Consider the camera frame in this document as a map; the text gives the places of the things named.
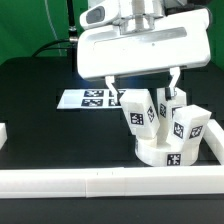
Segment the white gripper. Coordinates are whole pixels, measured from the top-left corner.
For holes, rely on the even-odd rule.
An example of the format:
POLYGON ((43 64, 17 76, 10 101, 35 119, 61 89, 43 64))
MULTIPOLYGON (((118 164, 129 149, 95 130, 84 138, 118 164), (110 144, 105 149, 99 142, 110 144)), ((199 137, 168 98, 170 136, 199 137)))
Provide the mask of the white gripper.
POLYGON ((113 25, 86 30, 78 41, 78 73, 86 80, 105 77, 106 86, 118 105, 119 91, 114 76, 170 69, 171 81, 165 88, 165 98, 171 100, 176 96, 180 68, 203 67, 210 61, 209 25, 210 13, 203 8, 158 19, 152 31, 122 35, 113 25))

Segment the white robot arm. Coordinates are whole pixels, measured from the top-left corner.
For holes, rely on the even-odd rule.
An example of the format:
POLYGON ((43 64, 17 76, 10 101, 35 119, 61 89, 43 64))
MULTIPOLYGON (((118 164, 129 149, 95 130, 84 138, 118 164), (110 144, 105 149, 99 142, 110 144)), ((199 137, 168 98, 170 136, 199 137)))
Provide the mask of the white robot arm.
POLYGON ((174 89, 181 70, 210 61, 211 20, 210 10, 191 0, 102 0, 80 16, 78 73, 104 80, 115 100, 118 77, 168 71, 174 89))

